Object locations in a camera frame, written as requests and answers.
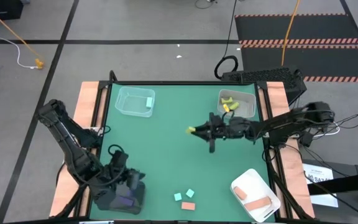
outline white tray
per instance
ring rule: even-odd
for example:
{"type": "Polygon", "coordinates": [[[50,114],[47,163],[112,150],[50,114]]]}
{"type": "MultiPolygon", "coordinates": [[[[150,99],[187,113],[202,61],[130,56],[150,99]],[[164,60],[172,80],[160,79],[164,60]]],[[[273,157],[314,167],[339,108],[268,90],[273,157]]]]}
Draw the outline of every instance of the white tray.
{"type": "Polygon", "coordinates": [[[234,194],[240,205],[257,222],[264,222],[269,216],[273,215],[277,209],[280,208],[281,202],[277,196],[273,193],[270,187],[265,183],[261,176],[254,169],[249,169],[245,173],[241,174],[236,180],[231,183],[231,192],[234,194]],[[241,200],[235,193],[234,188],[239,187],[247,194],[245,200],[241,200]],[[272,204],[266,205],[262,208],[257,208],[248,211],[244,204],[256,201],[258,199],[268,196],[272,204]]]}

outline white paper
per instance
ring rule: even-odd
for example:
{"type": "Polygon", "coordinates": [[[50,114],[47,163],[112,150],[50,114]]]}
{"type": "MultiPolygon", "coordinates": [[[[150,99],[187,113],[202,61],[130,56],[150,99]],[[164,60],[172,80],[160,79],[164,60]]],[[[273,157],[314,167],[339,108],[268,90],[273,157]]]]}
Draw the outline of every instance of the white paper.
{"type": "MultiPolygon", "coordinates": [[[[326,167],[314,166],[309,164],[303,164],[303,170],[306,176],[318,183],[325,180],[332,180],[333,171],[326,167]]],[[[330,207],[338,208],[338,200],[331,195],[313,195],[310,196],[311,203],[317,205],[325,205],[330,207]]]]}

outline orange cable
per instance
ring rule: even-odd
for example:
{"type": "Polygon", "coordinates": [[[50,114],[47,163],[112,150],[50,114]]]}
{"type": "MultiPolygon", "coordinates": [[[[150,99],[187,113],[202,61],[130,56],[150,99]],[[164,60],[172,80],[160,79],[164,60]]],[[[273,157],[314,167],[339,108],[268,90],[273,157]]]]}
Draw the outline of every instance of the orange cable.
{"type": "Polygon", "coordinates": [[[295,9],[293,10],[293,13],[292,13],[292,16],[291,16],[290,25],[288,26],[287,33],[285,34],[284,46],[283,46],[283,53],[282,53],[282,55],[281,55],[281,66],[284,65],[285,47],[287,46],[288,35],[290,35],[290,30],[291,30],[293,18],[295,17],[296,11],[298,10],[299,3],[300,3],[300,0],[298,0],[298,1],[296,2],[295,9]]]}
{"type": "Polygon", "coordinates": [[[17,37],[31,52],[33,52],[36,56],[43,58],[41,55],[39,55],[33,48],[31,48],[19,35],[17,35],[9,26],[7,26],[4,21],[0,19],[0,22],[4,25],[5,28],[7,28],[15,37],[17,37]]]}

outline wooden table edge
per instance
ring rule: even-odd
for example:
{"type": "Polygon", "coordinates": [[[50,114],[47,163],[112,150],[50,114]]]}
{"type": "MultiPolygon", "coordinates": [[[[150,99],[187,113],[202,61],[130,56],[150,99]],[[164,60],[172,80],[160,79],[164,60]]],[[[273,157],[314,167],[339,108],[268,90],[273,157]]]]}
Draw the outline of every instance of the wooden table edge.
{"type": "MultiPolygon", "coordinates": [[[[98,92],[98,85],[99,82],[83,82],[81,84],[81,90],[80,94],[78,95],[78,101],[76,104],[73,119],[83,128],[91,126],[96,95],[98,92]]],[[[278,116],[289,111],[287,96],[285,94],[285,89],[282,82],[268,82],[267,92],[269,95],[273,116],[278,116]]],[[[259,96],[261,99],[260,102],[262,106],[261,109],[263,119],[266,119],[267,110],[264,101],[263,91],[259,91],[259,96]]],[[[101,97],[97,126],[101,125],[101,117],[103,113],[105,99],[106,92],[104,91],[101,97]]],[[[296,143],[296,140],[294,139],[288,140],[287,144],[298,149],[298,145],[296,143]]],[[[281,149],[281,157],[288,190],[294,196],[295,200],[302,206],[305,212],[310,216],[314,217],[314,211],[311,204],[306,179],[303,176],[303,166],[299,153],[295,152],[293,148],[286,147],[281,149]]],[[[273,163],[273,166],[277,170],[277,165],[275,163],[273,163]]],[[[50,210],[50,216],[58,214],[64,208],[64,206],[71,199],[77,188],[78,184],[68,173],[67,168],[64,167],[59,175],[59,181],[55,190],[55,195],[50,210]]],[[[86,215],[86,211],[88,209],[86,206],[88,205],[89,196],[89,189],[87,189],[81,201],[80,216],[86,215]]],[[[277,191],[277,196],[283,202],[283,195],[279,190],[277,191]]],[[[285,207],[283,203],[280,207],[280,216],[283,218],[286,217],[285,207]]]]}

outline yellow object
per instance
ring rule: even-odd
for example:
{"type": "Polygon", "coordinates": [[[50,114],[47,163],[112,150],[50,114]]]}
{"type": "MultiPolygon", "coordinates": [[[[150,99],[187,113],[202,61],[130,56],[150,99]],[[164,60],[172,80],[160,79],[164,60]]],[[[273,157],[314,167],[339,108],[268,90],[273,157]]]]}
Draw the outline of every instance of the yellow object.
{"type": "Polygon", "coordinates": [[[230,112],[230,109],[229,109],[229,107],[227,106],[227,104],[223,104],[223,108],[224,108],[224,110],[228,113],[228,112],[230,112]]]}
{"type": "MultiPolygon", "coordinates": [[[[16,38],[18,38],[31,52],[33,52],[36,56],[39,58],[43,58],[41,55],[39,55],[33,48],[31,48],[19,35],[17,35],[9,26],[7,26],[4,21],[0,19],[0,22],[2,25],[4,25],[5,28],[7,28],[16,38]]],[[[38,69],[42,69],[44,67],[44,63],[40,59],[35,59],[35,64],[37,64],[38,69]]]]}
{"type": "Polygon", "coordinates": [[[239,102],[235,102],[232,105],[229,106],[230,110],[235,110],[240,106],[239,102]]]}
{"type": "Polygon", "coordinates": [[[287,46],[288,35],[290,35],[290,30],[291,30],[293,18],[295,17],[296,11],[298,10],[299,2],[300,2],[300,0],[298,0],[298,1],[296,2],[295,9],[293,10],[293,13],[292,13],[292,16],[291,16],[290,25],[288,26],[287,33],[285,34],[284,46],[283,46],[283,53],[282,53],[282,55],[281,55],[281,66],[284,65],[285,47],[287,46]]]}
{"type": "Polygon", "coordinates": [[[188,128],[186,129],[186,133],[187,133],[187,134],[190,134],[190,133],[195,132],[195,131],[196,131],[196,129],[193,128],[193,127],[188,127],[188,128]]]}
{"type": "Polygon", "coordinates": [[[225,100],[224,98],[221,98],[221,102],[222,102],[222,104],[233,103],[233,97],[230,97],[228,100],[225,100]]]}
{"type": "Polygon", "coordinates": [[[44,68],[44,63],[41,62],[39,59],[35,59],[35,64],[37,65],[38,69],[43,69],[44,68]]]}

